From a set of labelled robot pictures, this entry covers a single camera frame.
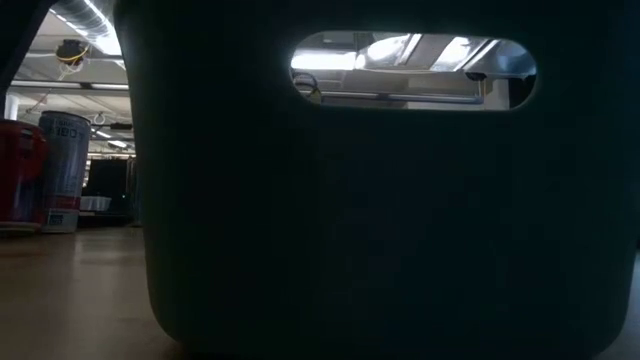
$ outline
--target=metal pipe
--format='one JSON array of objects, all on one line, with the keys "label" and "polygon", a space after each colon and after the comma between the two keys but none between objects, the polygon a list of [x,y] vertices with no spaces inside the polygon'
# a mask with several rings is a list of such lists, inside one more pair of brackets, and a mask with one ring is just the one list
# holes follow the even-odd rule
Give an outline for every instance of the metal pipe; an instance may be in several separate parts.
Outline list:
[{"label": "metal pipe", "polygon": [[[14,80],[11,87],[15,91],[39,92],[49,91],[52,94],[80,94],[80,95],[106,95],[129,96],[127,84],[101,84],[79,83],[68,81],[38,81],[38,80]],[[301,90],[302,94],[309,94],[308,90]],[[349,91],[323,91],[322,96],[339,99],[377,100],[377,101],[413,101],[433,102],[444,104],[482,104],[482,96],[458,96],[442,94],[391,94],[373,92],[349,92]]]},{"label": "metal pipe", "polygon": [[[43,57],[55,57],[56,53],[46,50],[29,50],[26,58],[43,58]],[[106,55],[99,53],[92,53],[91,56],[87,56],[86,59],[91,61],[123,61],[122,55]]]},{"label": "metal pipe", "polygon": [[59,0],[51,13],[107,55],[122,55],[116,30],[110,21],[112,0]]},{"label": "metal pipe", "polygon": [[[308,90],[300,91],[300,93],[304,95],[308,95],[309,92],[310,91]],[[322,96],[336,99],[430,102],[439,104],[482,104],[484,102],[484,98],[481,96],[458,96],[440,94],[387,94],[368,92],[323,91]]]}]

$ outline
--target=wooden floor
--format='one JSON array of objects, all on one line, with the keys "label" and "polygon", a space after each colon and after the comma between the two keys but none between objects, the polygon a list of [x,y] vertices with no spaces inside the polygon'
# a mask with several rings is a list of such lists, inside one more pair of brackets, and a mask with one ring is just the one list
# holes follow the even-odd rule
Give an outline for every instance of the wooden floor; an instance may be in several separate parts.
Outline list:
[{"label": "wooden floor", "polygon": [[[190,358],[157,325],[146,286],[139,229],[0,239],[0,358]],[[625,328],[597,358],[632,359],[640,359],[640,258]]]}]

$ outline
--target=ceiling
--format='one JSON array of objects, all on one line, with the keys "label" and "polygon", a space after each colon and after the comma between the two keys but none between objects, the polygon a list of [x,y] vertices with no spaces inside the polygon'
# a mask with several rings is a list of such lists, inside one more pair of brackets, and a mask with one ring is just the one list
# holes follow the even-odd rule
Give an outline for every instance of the ceiling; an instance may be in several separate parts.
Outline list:
[{"label": "ceiling", "polygon": [[[40,26],[34,38],[30,53],[53,53],[64,39],[76,39],[85,41],[76,30],[65,24],[53,14],[47,14],[44,22]],[[91,56],[100,55],[99,51],[91,48]],[[20,80],[57,80],[61,75],[61,64],[55,56],[26,57],[15,79]],[[125,69],[112,61],[86,61],[82,70],[67,75],[64,81],[89,82],[89,83],[127,83],[127,73]],[[19,99],[18,119],[36,124],[40,112],[45,110],[66,111],[77,115],[82,115],[97,123],[128,123],[131,124],[131,105],[128,96],[103,96],[100,94],[56,94],[50,93],[47,96],[45,91],[23,91],[15,88],[10,89],[10,94],[16,95]],[[132,131],[115,131],[102,129],[103,133],[112,136],[111,139],[131,139]],[[126,141],[129,149],[120,149],[110,146],[104,138],[96,138],[91,142],[90,152],[123,152],[132,153],[134,145],[132,141]]]}]

